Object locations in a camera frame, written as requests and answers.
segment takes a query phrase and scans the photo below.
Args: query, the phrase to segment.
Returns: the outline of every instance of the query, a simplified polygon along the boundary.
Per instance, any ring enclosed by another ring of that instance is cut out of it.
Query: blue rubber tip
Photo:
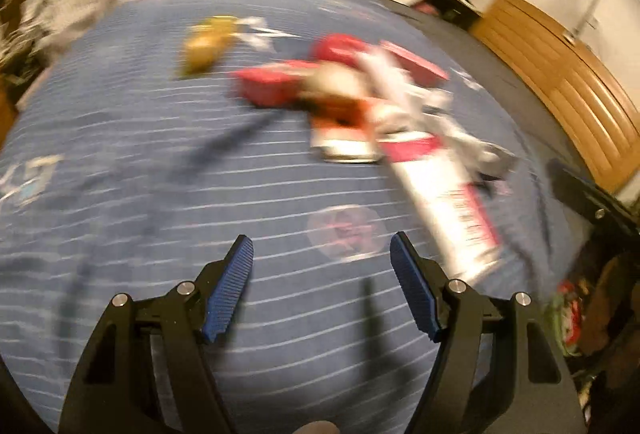
[[[254,244],[245,237],[207,299],[207,316],[202,326],[202,334],[207,342],[213,342],[219,333],[226,331],[253,265]]]
[[[391,266],[396,272],[416,326],[427,333],[431,340],[438,342],[442,328],[437,320],[436,300],[399,234],[391,238],[389,253]]]

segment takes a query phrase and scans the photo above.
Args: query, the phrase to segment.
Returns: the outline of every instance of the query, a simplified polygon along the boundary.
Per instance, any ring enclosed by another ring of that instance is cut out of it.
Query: yellow object
[[[238,18],[233,16],[214,16],[192,26],[182,47],[183,73],[208,71],[233,42],[237,26]]]

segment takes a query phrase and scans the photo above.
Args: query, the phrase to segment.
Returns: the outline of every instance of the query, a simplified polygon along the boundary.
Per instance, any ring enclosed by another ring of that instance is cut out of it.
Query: silver bolt
[[[516,293],[516,302],[521,306],[528,306],[531,304],[531,297],[523,291],[519,291]]]
[[[118,293],[113,297],[113,299],[111,299],[111,304],[119,308],[120,306],[124,306],[127,303],[127,300],[129,300],[129,297],[127,297],[126,293]]]
[[[466,289],[466,284],[459,279],[451,279],[451,281],[449,281],[449,289],[453,293],[462,293]]]
[[[184,283],[178,284],[178,293],[180,295],[191,295],[195,289],[196,285],[191,281],[184,281]]]

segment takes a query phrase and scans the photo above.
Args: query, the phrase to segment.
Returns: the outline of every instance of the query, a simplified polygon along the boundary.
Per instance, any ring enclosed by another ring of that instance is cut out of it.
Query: blue bedsheet
[[[242,31],[254,37],[212,74],[181,80],[188,26],[214,14],[250,18]],[[207,353],[239,433],[315,419],[346,434],[402,432],[436,346],[414,325],[388,240],[405,230],[437,257],[433,240],[384,166],[323,163],[309,153],[304,114],[252,108],[228,77],[306,58],[330,32],[437,63],[451,77],[455,118],[522,159],[511,194],[482,194],[503,264],[478,288],[544,293],[566,271],[566,220],[511,118],[377,0],[131,0],[55,66],[0,155],[0,352],[52,427],[111,296],[161,295],[243,233],[254,271],[230,331]],[[359,208],[384,240],[363,241],[374,251],[352,262],[317,248],[309,229],[328,207]]]

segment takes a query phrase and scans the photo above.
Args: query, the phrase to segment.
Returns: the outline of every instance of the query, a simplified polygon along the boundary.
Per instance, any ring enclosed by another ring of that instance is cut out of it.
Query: bed
[[[180,79],[188,26],[213,14],[245,19],[255,46]],[[477,288],[545,298],[568,271],[589,230],[552,197],[544,164],[588,171],[535,95],[462,30],[385,0],[130,0],[55,65],[0,154],[0,353],[54,430],[114,293],[160,295],[240,233],[254,240],[254,271],[230,330],[207,350],[238,432],[315,419],[347,434],[404,430],[437,346],[415,327],[388,240],[404,230],[439,259],[434,241],[384,166],[323,163],[309,153],[305,115],[248,106],[228,77],[305,58],[331,32],[438,64],[455,118],[520,158],[506,185],[480,192],[502,264]],[[337,207],[358,208],[375,231],[366,258],[314,245],[314,216]]]

